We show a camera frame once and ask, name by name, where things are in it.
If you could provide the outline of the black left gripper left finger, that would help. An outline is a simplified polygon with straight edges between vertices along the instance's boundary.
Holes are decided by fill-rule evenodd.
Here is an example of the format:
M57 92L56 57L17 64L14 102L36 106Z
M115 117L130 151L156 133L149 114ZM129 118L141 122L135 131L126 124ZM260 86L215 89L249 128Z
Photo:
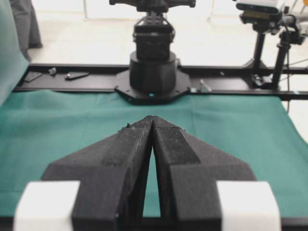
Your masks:
M43 180L78 180L76 231L116 231L142 219L152 116L48 165Z

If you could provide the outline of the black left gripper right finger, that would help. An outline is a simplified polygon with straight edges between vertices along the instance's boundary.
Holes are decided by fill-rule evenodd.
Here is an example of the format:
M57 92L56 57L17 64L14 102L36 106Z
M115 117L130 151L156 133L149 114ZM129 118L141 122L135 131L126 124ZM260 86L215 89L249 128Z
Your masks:
M251 167L160 117L152 131L162 219L179 231L220 231L216 182L255 181Z

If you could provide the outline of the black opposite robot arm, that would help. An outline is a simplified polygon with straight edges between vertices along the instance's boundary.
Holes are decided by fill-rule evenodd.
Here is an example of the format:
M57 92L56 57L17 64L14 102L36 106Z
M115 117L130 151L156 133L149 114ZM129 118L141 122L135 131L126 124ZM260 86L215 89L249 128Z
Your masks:
M188 90L170 51L173 26L163 17L170 7L193 0L128 0L145 12L134 27L136 50L125 79L136 92L163 99ZM220 231L222 204L217 181L256 180L250 166L157 117L50 163L44 181L79 184L71 214L76 231Z

